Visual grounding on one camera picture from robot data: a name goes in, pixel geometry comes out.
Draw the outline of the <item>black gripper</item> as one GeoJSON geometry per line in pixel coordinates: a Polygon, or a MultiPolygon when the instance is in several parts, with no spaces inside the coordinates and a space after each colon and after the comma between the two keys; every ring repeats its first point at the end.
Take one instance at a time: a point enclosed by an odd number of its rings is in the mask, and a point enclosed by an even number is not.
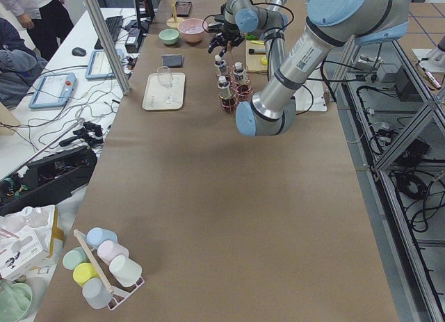
{"type": "Polygon", "coordinates": [[[230,51],[245,40],[245,36],[239,31],[237,25],[228,22],[223,15],[217,14],[212,17],[214,22],[208,25],[207,31],[216,35],[209,42],[209,54],[217,47],[222,47],[223,51],[230,51]]]}

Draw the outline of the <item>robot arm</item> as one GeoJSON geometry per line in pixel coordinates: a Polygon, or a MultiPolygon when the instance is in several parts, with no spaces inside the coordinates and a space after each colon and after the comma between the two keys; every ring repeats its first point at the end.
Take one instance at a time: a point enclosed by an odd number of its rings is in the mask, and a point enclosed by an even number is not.
{"type": "Polygon", "coordinates": [[[245,35],[263,38],[268,61],[268,78],[271,78],[285,58],[284,30],[289,21],[280,12],[287,0],[270,0],[264,7],[252,0],[226,0],[221,14],[215,20],[222,23],[209,43],[208,52],[222,47],[223,56],[232,47],[239,46],[245,35]]]}
{"type": "Polygon", "coordinates": [[[357,45],[380,44],[406,34],[411,0],[309,0],[305,29],[292,50],[284,48],[288,26],[270,0],[260,8],[251,0],[227,0],[225,28],[264,35],[269,81],[249,102],[236,108],[236,126],[244,136],[274,136],[289,129],[296,116],[296,90],[335,47],[350,39],[357,45]]]}

